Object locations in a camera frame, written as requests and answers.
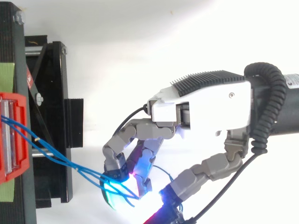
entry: blue wire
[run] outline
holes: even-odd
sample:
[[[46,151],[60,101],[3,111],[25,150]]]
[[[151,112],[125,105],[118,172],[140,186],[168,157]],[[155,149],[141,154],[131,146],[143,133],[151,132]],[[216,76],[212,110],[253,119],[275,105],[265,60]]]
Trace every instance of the blue wire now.
[[[41,148],[39,148],[36,144],[34,144],[31,140],[29,140],[23,133],[21,133],[17,128],[15,128],[13,125],[11,125],[10,123],[14,123],[15,125],[17,125],[17,126],[20,126],[20,127],[22,127],[25,131],[27,131],[30,135],[32,135],[33,137],[35,137],[35,138],[38,138],[32,131],[30,131],[29,129],[27,129],[25,126],[23,126],[22,124],[20,124],[20,123],[18,123],[18,122],[15,122],[14,120],[11,120],[11,119],[9,119],[9,118],[6,118],[6,117],[4,117],[4,116],[1,116],[1,118],[3,118],[3,119],[1,119],[1,121],[3,122],[3,123],[5,123],[5,124],[7,124],[7,125],[9,125],[12,129],[14,129],[18,134],[20,134],[29,144],[31,144],[33,147],[35,147],[39,152],[41,152],[46,158],[48,158],[49,160],[51,160],[51,161],[53,161],[53,162],[55,162],[55,163],[58,163],[58,164],[61,164],[61,165],[63,165],[63,166],[67,166],[67,167],[72,167],[72,168],[75,168],[75,169],[78,169],[77,171],[85,178],[85,179],[87,179],[89,182],[91,182],[91,183],[93,183],[95,186],[97,186],[97,187],[99,187],[100,189],[102,189],[102,190],[104,190],[104,191],[107,191],[107,192],[109,192],[109,193],[111,193],[111,194],[116,194],[116,195],[120,195],[120,196],[123,196],[124,197],[124,199],[131,205],[131,206],[133,206],[133,204],[127,199],[127,197],[129,197],[129,198],[134,198],[134,199],[136,199],[136,195],[135,196],[129,196],[129,195],[125,195],[125,194],[123,194],[122,192],[120,192],[117,188],[115,188],[114,186],[112,186],[109,182],[107,182],[106,180],[104,180],[104,179],[101,179],[101,177],[98,177],[98,176],[96,176],[95,174],[93,174],[93,172],[96,172],[96,171],[94,171],[94,170],[91,170],[91,169],[88,169],[88,168],[85,168],[85,167],[83,167],[83,166],[80,166],[80,165],[78,165],[78,164],[76,164],[76,163],[73,163],[73,162],[71,162],[70,160],[68,160],[66,157],[64,157],[60,152],[58,152],[56,149],[54,149],[50,144],[48,144],[47,142],[45,142],[45,141],[43,141],[43,140],[41,140],[41,144],[44,146],[44,147],[46,147],[47,149],[49,149],[49,151],[51,151],[57,158],[59,158],[59,159],[61,159],[61,160],[63,160],[63,161],[66,161],[67,163],[64,163],[64,162],[62,162],[62,161],[59,161],[59,160],[56,160],[56,159],[54,159],[54,158],[52,158],[52,157],[50,157],[50,156],[48,156]],[[105,183],[107,183],[111,188],[113,188],[114,190],[116,190],[117,192],[113,192],[113,191],[110,191],[110,190],[108,190],[108,189],[105,189],[104,187],[102,187],[102,186],[100,186],[99,184],[97,184],[97,183],[95,183],[94,181],[92,181],[90,178],[88,178],[85,174],[83,174],[82,172],[85,172],[85,173],[87,173],[87,174],[90,174],[90,175],[92,175],[92,176],[94,176],[95,178],[97,178],[98,180],[100,180],[100,181],[102,181],[102,182],[105,182]]]
[[[170,182],[174,181],[174,179],[172,178],[171,174],[168,173],[165,169],[163,169],[163,168],[161,168],[161,167],[159,167],[159,166],[156,166],[156,165],[153,165],[153,167],[156,167],[156,168],[162,170],[164,173],[166,173],[166,174],[169,176]],[[183,209],[184,209],[184,208],[183,208],[183,204],[180,204],[179,207],[178,207],[178,209],[180,209],[181,212],[183,212]]]
[[[66,163],[63,163],[63,162],[61,162],[61,161],[59,161],[59,160],[56,160],[56,159],[53,159],[52,157],[50,157],[50,156],[48,156],[41,148],[39,148],[36,144],[34,144],[33,142],[31,142],[23,133],[21,133],[18,129],[16,129],[13,125],[11,125],[11,124],[9,124],[8,122],[6,122],[6,121],[3,121],[2,120],[2,122],[3,123],[5,123],[5,124],[7,124],[8,126],[10,126],[12,129],[14,129],[18,134],[20,134],[29,144],[31,144],[33,147],[35,147],[39,152],[41,152],[45,157],[47,157],[49,160],[51,160],[51,161],[53,161],[53,162],[55,162],[55,163],[58,163],[58,164],[61,164],[61,165],[63,165],[63,166],[68,166],[68,167],[71,167],[71,168],[74,168],[74,167],[72,167],[71,165],[69,165],[69,164],[66,164]],[[90,174],[90,175],[92,175],[92,176],[94,176],[94,177],[96,177],[95,175],[93,175],[91,172],[86,172],[86,171],[83,171],[83,172],[85,172],[85,173],[88,173],[88,174]],[[133,196],[129,196],[129,195],[125,195],[125,194],[123,194],[121,191],[119,191],[117,188],[115,188],[114,186],[112,186],[110,183],[108,183],[108,182],[106,182],[104,179],[101,179],[100,177],[96,177],[97,179],[99,179],[100,181],[102,181],[102,182],[106,182],[111,188],[113,188],[114,190],[116,190],[117,192],[114,192],[114,191],[110,191],[110,190],[108,190],[108,189],[105,189],[104,187],[102,187],[102,186],[100,186],[100,185],[98,185],[97,183],[95,183],[94,181],[92,181],[90,178],[88,178],[86,175],[84,175],[84,174],[82,174],[82,173],[80,173],[85,179],[87,179],[88,181],[90,181],[91,183],[93,183],[94,185],[96,185],[97,187],[99,187],[100,189],[102,189],[102,190],[104,190],[104,191],[107,191],[107,192],[109,192],[109,193],[111,193],[111,194],[115,194],[115,195],[119,195],[119,196],[123,196],[124,198],[125,198],[125,200],[131,205],[131,206],[133,206],[132,205],[132,203],[127,199],[127,197],[129,197],[129,198],[133,198],[133,199],[135,199]]]
[[[39,138],[36,134],[34,134],[30,129],[28,129],[28,128],[27,128],[26,126],[24,126],[23,124],[21,124],[21,123],[19,123],[19,122],[16,122],[15,120],[12,120],[12,119],[10,119],[10,118],[7,118],[7,117],[5,117],[5,116],[3,116],[3,115],[1,115],[1,118],[2,118],[2,119],[6,119],[8,122],[13,123],[14,125],[17,125],[17,126],[21,127],[22,129],[24,129],[26,132],[28,132],[28,133],[29,133],[31,136],[33,136],[34,138]],[[52,153],[53,153],[53,151],[55,151],[55,152],[58,154],[58,156],[56,156],[57,158],[59,158],[59,159],[65,161],[65,162],[67,162],[67,163],[69,163],[69,164],[74,164],[74,165],[77,166],[77,167],[84,168],[84,169],[89,170],[89,171],[91,171],[91,172],[93,172],[93,173],[96,173],[97,175],[100,175],[100,176],[104,177],[105,179],[109,180],[110,182],[117,183],[117,184],[121,185],[125,190],[127,190],[130,194],[132,194],[132,195],[134,196],[134,199],[139,199],[139,197],[138,197],[134,192],[132,192],[129,188],[127,188],[126,186],[124,186],[122,183],[120,183],[120,182],[118,182],[118,181],[116,181],[116,180],[114,180],[114,179],[112,179],[112,178],[110,178],[110,177],[108,177],[108,176],[106,176],[106,175],[104,175],[104,174],[101,174],[101,173],[99,173],[99,172],[96,172],[96,171],[94,171],[94,170],[92,170],[92,169],[89,169],[89,168],[86,168],[86,167],[83,167],[83,166],[80,166],[80,165],[78,165],[78,164],[76,164],[76,163],[71,162],[71,161],[70,161],[69,159],[67,159],[64,155],[62,155],[59,151],[57,151],[53,146],[51,146],[48,142],[45,142],[45,141],[42,140],[42,139],[40,139],[39,142],[40,142],[44,147],[46,147],[47,149],[49,149],[49,147],[50,147],[52,150],[49,150],[49,151],[51,151]]]

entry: black bracket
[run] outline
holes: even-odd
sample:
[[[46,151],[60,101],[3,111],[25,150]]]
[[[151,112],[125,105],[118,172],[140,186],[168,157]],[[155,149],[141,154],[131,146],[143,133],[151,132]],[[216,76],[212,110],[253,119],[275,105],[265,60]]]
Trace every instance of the black bracket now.
[[[37,43],[41,48],[39,54],[26,54],[33,80],[28,82],[31,129],[71,159],[71,147],[83,146],[83,99],[68,99],[66,48],[45,37],[25,38],[26,47]],[[71,168],[35,155],[33,164],[37,208],[51,207],[51,198],[72,199]]]

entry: black metal frame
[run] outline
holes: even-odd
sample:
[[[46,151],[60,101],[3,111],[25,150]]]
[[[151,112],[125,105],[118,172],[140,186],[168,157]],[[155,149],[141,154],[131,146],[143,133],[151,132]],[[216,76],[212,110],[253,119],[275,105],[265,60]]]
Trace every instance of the black metal frame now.
[[[29,89],[31,129],[70,160],[71,147],[83,146],[83,99],[68,99],[65,54],[61,42],[44,43],[40,55],[26,59],[34,80]],[[40,106],[37,93],[44,98]],[[33,158],[33,165],[36,208],[51,207],[51,198],[62,203],[72,199],[70,167],[44,157]]]
[[[28,127],[70,159],[70,148],[83,146],[83,99],[68,99],[64,45],[48,44],[45,36],[32,37],[42,40],[45,48],[39,56],[27,57],[34,77],[28,91],[24,29],[14,20],[18,11],[13,3],[0,2],[0,63],[15,64],[14,92],[28,99]],[[44,98],[41,106],[36,104],[38,92]],[[15,178],[14,201],[0,203],[0,223],[36,224],[36,207],[50,207],[51,198],[60,197],[63,203],[72,198],[70,168],[33,159],[31,148],[29,161],[30,168]]]
[[[11,2],[0,2],[0,63],[15,63],[14,92],[28,97],[24,29],[14,22],[14,15],[20,11]],[[28,127],[30,117],[27,113]],[[0,203],[0,223],[36,224],[36,203],[31,148],[30,168],[15,178],[14,202]]]

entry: black cable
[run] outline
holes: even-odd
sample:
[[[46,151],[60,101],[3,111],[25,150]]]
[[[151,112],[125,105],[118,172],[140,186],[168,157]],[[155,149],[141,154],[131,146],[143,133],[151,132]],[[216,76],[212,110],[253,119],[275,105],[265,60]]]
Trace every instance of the black cable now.
[[[227,191],[227,189],[235,182],[237,177],[243,172],[243,170],[259,155],[267,153],[268,137],[271,129],[279,112],[285,102],[286,97],[286,82],[281,71],[274,65],[269,63],[253,63],[246,66],[244,70],[246,77],[261,76],[265,79],[268,85],[271,87],[270,97],[263,110],[256,126],[253,128],[250,136],[254,139],[252,141],[253,148],[251,151],[254,153],[235,173],[225,187],[218,193],[218,195],[194,218],[185,221],[185,224],[195,224],[196,221],[201,218]]]
[[[144,111],[144,112],[148,112],[147,109],[147,104],[143,105],[143,107],[140,107],[139,109],[137,109],[136,111],[134,111],[133,113],[131,113],[119,126],[118,128],[115,130],[115,132],[113,133],[113,135],[115,135],[116,133],[118,133],[121,128],[133,117],[135,116],[137,113],[139,113],[140,111]]]
[[[190,218],[189,220],[185,221],[184,224],[195,224],[198,219],[200,219],[209,209],[224,195],[224,193],[229,189],[229,187],[235,182],[238,176],[244,171],[244,169],[253,161],[255,160],[259,154],[254,154],[251,156],[235,173],[235,175],[229,180],[229,182],[224,186],[224,188],[216,195],[216,197],[211,200],[211,202],[194,218]]]

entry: black cylindrical motor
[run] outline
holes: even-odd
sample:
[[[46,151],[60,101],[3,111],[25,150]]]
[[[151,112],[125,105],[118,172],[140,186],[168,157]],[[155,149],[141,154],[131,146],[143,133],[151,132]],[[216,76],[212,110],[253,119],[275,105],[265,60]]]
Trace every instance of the black cylindrical motor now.
[[[261,76],[249,77],[247,80],[251,82],[252,88],[253,103],[250,125],[253,128],[269,99],[270,86]],[[270,136],[299,133],[299,85],[297,88],[290,89],[289,87],[291,85],[292,82],[289,82],[285,103],[279,113],[277,121],[271,129]]]

